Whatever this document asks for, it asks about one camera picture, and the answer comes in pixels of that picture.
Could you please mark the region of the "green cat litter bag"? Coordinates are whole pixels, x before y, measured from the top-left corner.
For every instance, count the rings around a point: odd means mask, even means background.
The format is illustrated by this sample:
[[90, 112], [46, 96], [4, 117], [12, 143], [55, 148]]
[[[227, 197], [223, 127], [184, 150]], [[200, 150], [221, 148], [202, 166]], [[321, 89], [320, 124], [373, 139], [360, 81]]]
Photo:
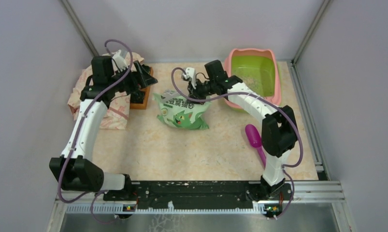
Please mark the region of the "green cat litter bag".
[[157, 119], [172, 128], [186, 130], [206, 130], [209, 128], [203, 118], [211, 103], [190, 102], [186, 98], [177, 95], [167, 101], [163, 94], [154, 93], [153, 100], [158, 104], [160, 113]]

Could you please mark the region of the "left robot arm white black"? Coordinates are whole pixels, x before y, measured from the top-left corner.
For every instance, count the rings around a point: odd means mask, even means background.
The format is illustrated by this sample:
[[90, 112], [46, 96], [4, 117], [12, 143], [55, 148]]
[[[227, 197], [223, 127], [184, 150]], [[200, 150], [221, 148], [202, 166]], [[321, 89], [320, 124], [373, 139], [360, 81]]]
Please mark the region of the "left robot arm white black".
[[126, 96], [147, 89], [158, 81], [152, 68], [123, 57], [97, 56], [86, 70], [84, 88], [79, 96], [77, 120], [66, 147], [58, 158], [52, 158], [49, 168], [59, 190], [98, 192], [114, 190], [116, 196], [128, 200], [134, 187], [127, 174], [104, 172], [92, 162], [94, 144], [107, 111], [116, 94]]

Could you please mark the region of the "magenta plastic litter scoop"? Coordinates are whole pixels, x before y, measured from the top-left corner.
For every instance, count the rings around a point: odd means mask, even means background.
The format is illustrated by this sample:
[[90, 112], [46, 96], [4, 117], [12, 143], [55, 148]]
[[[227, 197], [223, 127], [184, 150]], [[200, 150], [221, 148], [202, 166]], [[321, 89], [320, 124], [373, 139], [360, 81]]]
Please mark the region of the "magenta plastic litter scoop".
[[252, 124], [247, 124], [245, 127], [245, 134], [247, 136], [249, 144], [256, 149], [263, 167], [266, 167], [266, 155], [262, 146], [262, 139], [257, 128]]

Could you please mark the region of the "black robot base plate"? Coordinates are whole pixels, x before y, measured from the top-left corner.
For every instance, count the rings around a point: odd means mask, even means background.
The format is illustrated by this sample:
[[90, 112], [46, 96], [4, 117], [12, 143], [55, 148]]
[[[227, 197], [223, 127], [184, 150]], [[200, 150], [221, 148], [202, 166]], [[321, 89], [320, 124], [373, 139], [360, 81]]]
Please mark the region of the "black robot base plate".
[[105, 201], [137, 201], [138, 209], [236, 210], [251, 209], [258, 201], [289, 200], [289, 183], [269, 194], [260, 181], [139, 181], [123, 190], [110, 190]]

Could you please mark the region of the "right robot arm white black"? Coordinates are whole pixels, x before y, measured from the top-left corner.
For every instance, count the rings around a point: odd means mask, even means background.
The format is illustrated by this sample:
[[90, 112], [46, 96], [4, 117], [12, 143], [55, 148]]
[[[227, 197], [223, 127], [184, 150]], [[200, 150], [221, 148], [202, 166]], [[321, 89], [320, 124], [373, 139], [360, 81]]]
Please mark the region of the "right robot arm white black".
[[208, 78], [202, 82], [194, 71], [184, 70], [181, 78], [188, 81], [189, 97], [203, 102], [212, 95], [240, 106], [261, 124], [261, 144], [265, 154], [264, 173], [261, 176], [261, 194], [274, 199], [285, 183], [283, 166], [298, 141], [293, 109], [267, 102], [252, 91], [241, 78], [228, 76], [219, 60], [205, 64]]

